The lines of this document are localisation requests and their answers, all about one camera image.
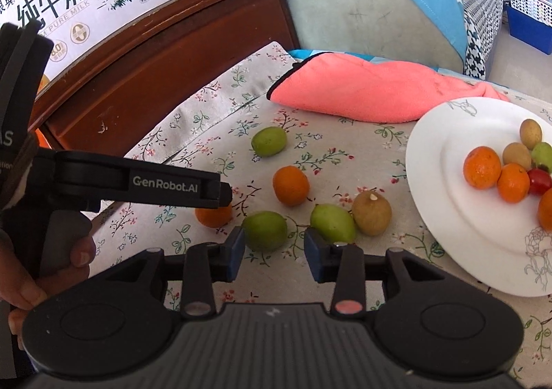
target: gray cushion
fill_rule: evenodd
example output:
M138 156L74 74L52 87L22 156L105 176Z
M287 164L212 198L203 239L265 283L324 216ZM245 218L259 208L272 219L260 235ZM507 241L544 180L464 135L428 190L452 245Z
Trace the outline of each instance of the gray cushion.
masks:
M412 0L287 0L303 49L356 52L462 72L463 60Z

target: white plate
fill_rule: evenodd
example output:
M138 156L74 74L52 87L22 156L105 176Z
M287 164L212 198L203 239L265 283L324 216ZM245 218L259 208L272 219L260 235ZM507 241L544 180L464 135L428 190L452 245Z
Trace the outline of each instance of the white plate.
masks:
M540 124L552 143L552 126L513 103L457 99L416 123L406 149L406 173L416 207L443 249L466 272L499 291L536 297L552 293L552 234L539 227L539 198L504 202L496 188L471 188L464 159L478 146L503 149L520 141L520 125Z

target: fingernail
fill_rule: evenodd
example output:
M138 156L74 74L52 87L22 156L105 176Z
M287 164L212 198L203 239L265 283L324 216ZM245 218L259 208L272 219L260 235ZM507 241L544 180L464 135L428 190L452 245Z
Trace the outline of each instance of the fingernail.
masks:
M32 281L23 283L23 287L21 287L21 295L34 307L48 298L46 293Z
M78 262L79 266L84 266L90 262L90 255L86 252L81 252L81 259Z
M12 332L12 334L16 333L16 323L13 321L11 317L8 318L8 325L9 330Z

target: storage box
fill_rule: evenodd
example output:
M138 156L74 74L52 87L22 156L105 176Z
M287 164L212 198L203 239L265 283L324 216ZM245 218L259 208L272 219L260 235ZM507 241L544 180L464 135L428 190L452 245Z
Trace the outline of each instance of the storage box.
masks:
M519 10L507 7L510 35L537 48L545 54L552 54L552 28L521 13Z
M510 6L547 26L552 26L552 3L548 1L510 0Z

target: white plastic basket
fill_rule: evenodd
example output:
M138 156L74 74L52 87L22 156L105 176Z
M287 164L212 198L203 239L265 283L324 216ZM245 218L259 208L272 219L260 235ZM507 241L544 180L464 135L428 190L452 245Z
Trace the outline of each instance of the white plastic basket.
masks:
M510 0L512 9L552 27L552 4L545 0Z

